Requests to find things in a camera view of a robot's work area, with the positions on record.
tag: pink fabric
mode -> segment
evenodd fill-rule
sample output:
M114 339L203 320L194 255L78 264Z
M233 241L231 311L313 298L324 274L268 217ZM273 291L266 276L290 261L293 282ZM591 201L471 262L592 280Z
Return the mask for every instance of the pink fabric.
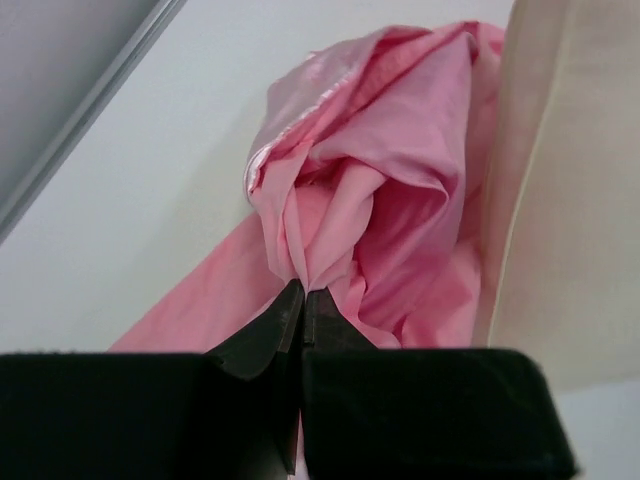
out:
M502 41L390 27L276 82L245 178L256 213L112 350L206 351L292 278L381 347L469 345Z

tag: gray surface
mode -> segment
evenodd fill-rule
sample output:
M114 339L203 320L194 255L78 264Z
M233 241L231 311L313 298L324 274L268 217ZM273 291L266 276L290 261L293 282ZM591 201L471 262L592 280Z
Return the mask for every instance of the gray surface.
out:
M0 241L55 170L56 150L81 133L70 123L90 123L96 84L108 86L114 59L167 3L0 0Z

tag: crumpled pink cloth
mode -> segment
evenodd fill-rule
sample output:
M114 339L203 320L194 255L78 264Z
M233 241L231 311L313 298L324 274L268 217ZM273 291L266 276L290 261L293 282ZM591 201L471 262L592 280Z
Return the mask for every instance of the crumpled pink cloth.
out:
M292 278L380 347L469 345L502 42L389 27L278 80L245 176L256 213L112 350L209 350Z

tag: white table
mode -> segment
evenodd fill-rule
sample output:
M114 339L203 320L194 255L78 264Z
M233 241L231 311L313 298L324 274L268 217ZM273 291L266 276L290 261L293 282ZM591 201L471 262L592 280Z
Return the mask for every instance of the white table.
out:
M511 3L189 0L0 247L0 351L103 350L193 269L249 211L266 88L309 51L385 24L506 25ZM638 478L640 382L558 398L589 478Z

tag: cream-colored fabric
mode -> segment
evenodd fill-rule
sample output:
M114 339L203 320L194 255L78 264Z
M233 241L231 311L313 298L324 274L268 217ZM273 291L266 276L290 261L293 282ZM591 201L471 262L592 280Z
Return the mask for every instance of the cream-colored fabric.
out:
M640 2L519 0L504 58L477 340L559 388L636 374Z

